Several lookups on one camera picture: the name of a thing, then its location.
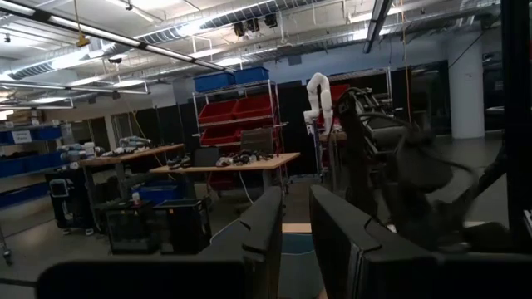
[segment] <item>workbench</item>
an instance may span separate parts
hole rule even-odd
[[[124,154],[118,157],[98,157],[94,159],[85,159],[79,161],[79,165],[83,168],[83,174],[85,175],[86,189],[89,195],[89,202],[91,204],[91,211],[94,215],[95,212],[95,184],[94,178],[92,176],[91,167],[104,166],[104,165],[115,165],[116,178],[118,179],[118,189],[120,191],[121,200],[128,199],[130,197],[129,188],[136,184],[145,182],[150,178],[154,178],[156,174],[137,174],[129,179],[126,179],[126,172],[124,169],[124,162],[131,161],[133,159],[139,159],[146,156],[151,156],[154,154],[161,154],[171,150],[177,150],[183,148],[183,144],[178,145],[164,145],[155,149],[147,149],[138,153],[133,154]]]
[[[150,170],[150,172],[152,174],[183,174],[189,188],[189,197],[195,197],[194,182],[192,181],[191,177],[187,175],[192,173],[262,170],[263,186],[264,189],[266,189],[272,185],[271,171],[279,171],[281,166],[292,161],[293,159],[296,159],[299,155],[300,153],[279,154],[278,156],[275,154],[272,159],[256,161],[251,164],[244,164],[241,166],[230,165],[225,167],[189,167],[178,169],[170,169],[168,166],[161,166]]]

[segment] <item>electrical wire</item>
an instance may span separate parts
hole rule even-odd
[[[494,21],[488,26],[488,27],[491,27],[491,25],[493,25],[495,22],[497,22],[500,18],[500,13],[497,17],[495,17]],[[480,33],[480,35],[449,65],[449,67],[447,68],[447,70],[450,70],[452,68],[452,66],[454,66],[463,56],[464,54],[466,54],[469,49],[471,49],[471,47],[473,47],[473,45],[476,44],[476,42],[478,42],[480,40],[480,38],[484,35],[484,33],[486,33],[487,30],[484,30]]]
[[[408,76],[408,62],[406,60],[406,28],[405,28],[405,11],[401,10],[401,21],[402,21],[402,47],[403,47],[403,53],[404,57],[403,60],[405,61],[405,73],[406,73],[406,105],[408,108],[408,121],[412,123],[412,116],[411,116],[411,102],[410,102],[410,78]]]
[[[242,179],[242,171],[239,171],[239,177],[240,181],[242,182],[242,187],[244,187],[244,192],[246,193],[246,196],[248,196],[249,202],[251,204],[255,204],[253,200],[251,200],[251,197],[249,197],[248,189],[246,188],[246,184],[244,183],[244,179]]]

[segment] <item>table leg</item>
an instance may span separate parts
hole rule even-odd
[[[85,187],[87,191],[87,195],[89,195],[89,205],[91,206],[91,213],[92,213],[92,219],[94,220],[94,224],[96,225],[96,228],[100,230],[100,226],[98,225],[98,222],[96,221],[96,211],[94,202],[96,199],[96,186],[94,185],[94,178],[92,177],[92,171],[88,167],[83,167],[83,174],[85,175]]]
[[[126,182],[126,172],[122,163],[115,164],[116,178],[118,179],[118,191],[121,199],[128,199],[130,197]]]
[[[272,175],[269,169],[263,169],[263,186],[264,191],[272,186]]]
[[[196,187],[194,186],[194,178],[190,174],[183,174],[183,179],[186,184],[186,197],[188,199],[197,199]]]

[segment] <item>plastic crate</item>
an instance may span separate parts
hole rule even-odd
[[[0,161],[0,178],[24,173],[23,159],[5,159]]]
[[[260,117],[272,114],[269,96],[254,96],[239,100],[233,108],[236,119]]]
[[[61,160],[61,152],[53,152],[47,155],[49,167],[62,166],[67,162]]]
[[[211,173],[207,179],[207,184],[216,191],[231,190],[235,188],[233,175],[226,172]]]
[[[22,160],[24,164],[24,172],[38,171],[51,167],[48,154],[34,155]]]
[[[269,79],[269,70],[261,66],[251,67],[249,69],[236,71],[234,73],[234,79],[236,80],[236,84],[264,81]]]
[[[196,91],[205,92],[231,86],[234,84],[234,76],[229,73],[207,75],[194,78]]]
[[[183,189],[178,185],[143,186],[136,190],[140,199],[150,200],[154,204],[159,204],[165,200],[183,198]]]
[[[55,140],[61,138],[61,128],[47,127],[35,129],[32,131],[32,137],[35,140]]]
[[[240,129],[209,128],[201,135],[202,145],[221,145],[237,142],[240,138]]]
[[[201,113],[199,113],[198,122],[200,124],[208,124],[219,121],[232,120],[234,106],[236,105],[236,100],[228,100],[221,103],[210,103],[207,104]]]

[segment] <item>blue storage bin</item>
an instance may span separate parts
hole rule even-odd
[[[234,84],[234,76],[229,73],[201,76],[194,78],[194,84],[198,92],[212,91],[232,86]]]
[[[0,161],[0,178],[24,173],[23,159],[5,159]]]
[[[32,131],[32,138],[35,140],[55,140],[61,138],[61,128],[46,127]]]
[[[236,84],[251,83],[269,79],[269,71],[261,66],[235,71],[234,79]]]
[[[24,172],[38,171],[50,167],[50,159],[47,154],[34,155],[21,160],[23,160]]]
[[[47,157],[48,157],[48,163],[50,165],[48,167],[62,166],[67,163],[61,160],[61,152],[50,153],[47,155]]]
[[[134,192],[138,192],[140,199],[150,200],[155,205],[164,202],[165,200],[175,200],[183,198],[182,184],[176,184],[174,181],[169,182],[154,182],[152,184],[144,185]]]

